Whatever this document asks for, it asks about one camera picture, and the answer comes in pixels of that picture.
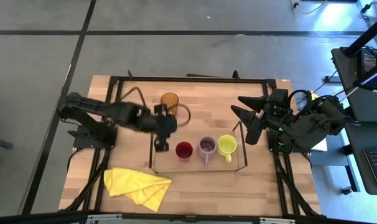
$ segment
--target monitor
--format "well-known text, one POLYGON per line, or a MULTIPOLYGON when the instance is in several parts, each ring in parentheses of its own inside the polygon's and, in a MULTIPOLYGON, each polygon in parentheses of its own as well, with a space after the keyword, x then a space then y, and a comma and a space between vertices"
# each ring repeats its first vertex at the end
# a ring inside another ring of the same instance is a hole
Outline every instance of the monitor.
POLYGON ((359 78, 353 82, 353 86, 364 88, 377 93, 377 65, 372 68, 364 78, 359 78))

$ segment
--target yellow mug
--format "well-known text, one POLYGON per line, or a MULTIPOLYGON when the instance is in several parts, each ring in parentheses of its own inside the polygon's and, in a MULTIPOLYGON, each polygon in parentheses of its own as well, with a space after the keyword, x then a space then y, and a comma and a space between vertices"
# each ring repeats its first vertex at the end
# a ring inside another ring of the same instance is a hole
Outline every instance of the yellow mug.
POLYGON ((218 153, 221 156, 226 157, 226 162, 231 162, 231 153, 236 151, 237 141, 231 135, 224 135, 219 138, 218 141, 218 153))

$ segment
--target mug handle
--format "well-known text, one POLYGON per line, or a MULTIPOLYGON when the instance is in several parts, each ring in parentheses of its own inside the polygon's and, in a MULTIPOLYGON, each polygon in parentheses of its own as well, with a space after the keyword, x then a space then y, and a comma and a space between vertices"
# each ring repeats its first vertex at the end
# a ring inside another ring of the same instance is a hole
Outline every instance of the mug handle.
POLYGON ((208 162, 209 162, 209 155, 207 154, 205 156, 205 167, 208 167, 208 162))
POLYGON ((231 155, 230 154, 226 155, 226 162, 231 162, 231 155))

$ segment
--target purple mug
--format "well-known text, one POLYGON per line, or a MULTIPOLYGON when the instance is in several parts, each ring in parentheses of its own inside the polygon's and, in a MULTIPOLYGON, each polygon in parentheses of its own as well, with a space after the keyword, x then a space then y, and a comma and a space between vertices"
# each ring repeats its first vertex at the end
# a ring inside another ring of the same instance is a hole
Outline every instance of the purple mug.
POLYGON ((197 153, 204 159, 205 167, 208 167, 209 158, 216 152, 216 141, 211 137, 204 137, 197 144, 197 153))

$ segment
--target wooden table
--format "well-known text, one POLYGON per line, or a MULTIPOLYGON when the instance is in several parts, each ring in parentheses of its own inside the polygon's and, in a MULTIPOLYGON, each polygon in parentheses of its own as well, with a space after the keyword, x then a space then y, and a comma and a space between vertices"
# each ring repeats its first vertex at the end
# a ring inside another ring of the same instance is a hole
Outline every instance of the wooden table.
MULTIPOLYGON (((105 100, 110 76, 95 75, 90 86, 89 98, 105 100)), ((292 91, 289 80, 276 80, 278 88, 292 91)), ((238 122, 230 105, 246 108, 237 96, 262 96, 262 85, 254 83, 202 83, 202 82, 133 82, 123 83, 123 94, 138 86, 143 92, 148 107, 159 103, 167 92, 176 93, 180 103, 192 112, 191 122, 184 127, 195 130, 207 129, 218 132, 231 130, 238 122)), ((140 103, 139 95, 133 93, 124 100, 140 103)), ((115 148, 111 151, 108 168, 122 167, 148 174, 155 173, 149 168, 150 135, 118 127, 115 148)), ((269 152, 265 131, 257 145, 246 145, 248 166, 237 172, 166 172, 157 175, 172 179, 161 214, 197 215, 249 215, 279 216, 281 208, 277 191, 276 172, 272 154, 269 152)), ((70 205, 88 180, 93 158, 93 149, 84 149, 72 159, 67 174, 59 208, 70 205)), ((319 201, 312 179, 308 160, 299 153, 291 154, 292 170, 296 187, 316 211, 320 212, 319 201)), ((94 207, 96 190, 92 192, 90 208, 94 207)), ((286 187, 289 212, 292 205, 286 187)), ((136 205, 125 196, 109 197, 105 189, 101 203, 102 212, 153 213, 142 205, 136 205)))

